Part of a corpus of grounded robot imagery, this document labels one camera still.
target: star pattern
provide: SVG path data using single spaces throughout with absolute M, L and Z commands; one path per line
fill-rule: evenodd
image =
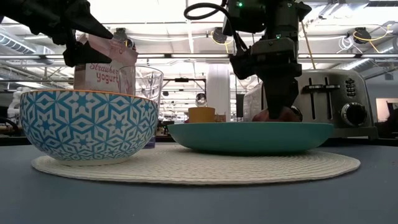
M 40 151 L 64 161 L 119 159 L 152 137 L 158 105 L 109 93 L 32 91 L 21 96 L 25 135 Z

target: glass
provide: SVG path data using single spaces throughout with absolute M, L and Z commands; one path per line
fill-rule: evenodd
M 163 72 L 156 68 L 145 66 L 126 66 L 119 70 L 119 92 L 132 93 L 157 103 L 158 114 L 160 110 L 160 96 L 162 95 Z M 155 135 L 146 144 L 144 149 L 155 148 Z

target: teal plate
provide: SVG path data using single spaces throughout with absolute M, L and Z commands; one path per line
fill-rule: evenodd
M 333 132 L 322 123 L 237 122 L 168 126 L 179 144 L 196 150 L 223 153 L 289 153 L 316 148 Z

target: table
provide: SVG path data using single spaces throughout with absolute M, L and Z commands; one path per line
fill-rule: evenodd
M 359 159 L 334 179 L 240 187 L 120 184 L 34 170 L 34 146 L 0 147 L 0 223 L 397 223 L 398 147 L 322 147 Z

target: silver toaster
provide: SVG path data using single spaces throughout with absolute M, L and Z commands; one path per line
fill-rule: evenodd
M 368 90 L 364 78 L 355 71 L 304 70 L 297 77 L 300 93 L 292 110 L 302 122 L 330 123 L 333 138 L 367 136 L 377 138 Z M 262 82 L 248 91 L 243 100 L 245 121 L 267 108 Z

